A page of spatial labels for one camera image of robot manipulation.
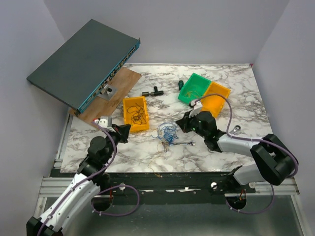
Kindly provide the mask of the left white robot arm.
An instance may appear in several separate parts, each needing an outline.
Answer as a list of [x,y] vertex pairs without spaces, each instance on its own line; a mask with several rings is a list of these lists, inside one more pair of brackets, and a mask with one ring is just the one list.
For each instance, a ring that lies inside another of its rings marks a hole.
[[92,138],[87,155],[66,190],[38,218],[31,217],[26,224],[28,236],[63,236],[72,219],[96,194],[109,189],[105,170],[117,154],[117,145],[127,143],[130,124],[101,128],[105,137]]

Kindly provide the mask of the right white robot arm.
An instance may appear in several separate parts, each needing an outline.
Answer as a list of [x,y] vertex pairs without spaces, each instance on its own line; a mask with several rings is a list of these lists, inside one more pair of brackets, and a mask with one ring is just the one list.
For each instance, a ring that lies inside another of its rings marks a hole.
[[266,181],[278,186],[297,171],[297,159],[273,134],[254,139],[233,136],[219,130],[215,118],[206,111],[194,116],[188,111],[176,124],[184,133],[195,132],[204,138],[210,151],[235,153],[254,159],[254,164],[237,167],[230,173],[232,177],[227,179],[226,186],[233,193],[251,182]]

